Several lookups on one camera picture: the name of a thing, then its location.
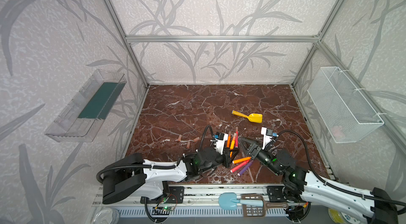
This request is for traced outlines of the red pink marker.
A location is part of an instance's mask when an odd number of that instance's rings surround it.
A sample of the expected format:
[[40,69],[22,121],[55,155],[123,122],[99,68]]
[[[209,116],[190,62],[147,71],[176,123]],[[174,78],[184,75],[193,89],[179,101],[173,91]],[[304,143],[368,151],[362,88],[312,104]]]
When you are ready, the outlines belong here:
[[237,148],[239,146],[239,128],[238,127],[235,128],[235,140],[234,140],[234,142],[235,142],[234,147]]

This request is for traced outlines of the orange marker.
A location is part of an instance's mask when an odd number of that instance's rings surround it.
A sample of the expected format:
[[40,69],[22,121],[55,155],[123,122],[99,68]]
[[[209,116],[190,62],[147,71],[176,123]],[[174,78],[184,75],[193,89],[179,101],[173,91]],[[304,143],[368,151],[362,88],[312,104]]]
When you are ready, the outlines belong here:
[[228,137],[227,137],[226,147],[229,148],[230,147],[230,140],[231,140],[232,132],[229,131],[227,135],[228,135]]
[[235,140],[236,140],[236,133],[233,134],[232,141],[231,141],[231,144],[230,144],[230,147],[229,147],[229,149],[230,149],[229,157],[232,157],[232,155],[233,155],[233,149],[235,147]]
[[246,161],[249,161],[250,159],[251,159],[251,157],[239,158],[239,159],[233,160],[233,164],[246,162]]

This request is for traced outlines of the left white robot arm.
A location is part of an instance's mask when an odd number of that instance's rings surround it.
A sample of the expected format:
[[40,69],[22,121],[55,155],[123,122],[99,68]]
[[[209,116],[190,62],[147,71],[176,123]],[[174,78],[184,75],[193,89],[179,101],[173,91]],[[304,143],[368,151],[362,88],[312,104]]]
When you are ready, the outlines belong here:
[[168,182],[189,182],[222,165],[229,168],[239,149],[205,148],[175,162],[154,162],[141,153],[131,154],[96,174],[103,186],[102,204],[111,205],[131,195],[157,199],[169,193]]

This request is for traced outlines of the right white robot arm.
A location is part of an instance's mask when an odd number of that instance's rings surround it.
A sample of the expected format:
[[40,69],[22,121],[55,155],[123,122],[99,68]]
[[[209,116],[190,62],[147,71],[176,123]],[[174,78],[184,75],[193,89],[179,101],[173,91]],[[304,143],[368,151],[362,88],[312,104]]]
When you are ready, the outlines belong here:
[[324,205],[367,224],[397,224],[399,216],[406,212],[406,204],[391,199],[386,191],[353,188],[323,178],[297,166],[286,150],[271,155],[257,141],[245,137],[239,139],[239,146],[244,154],[282,177],[284,195],[292,201]]

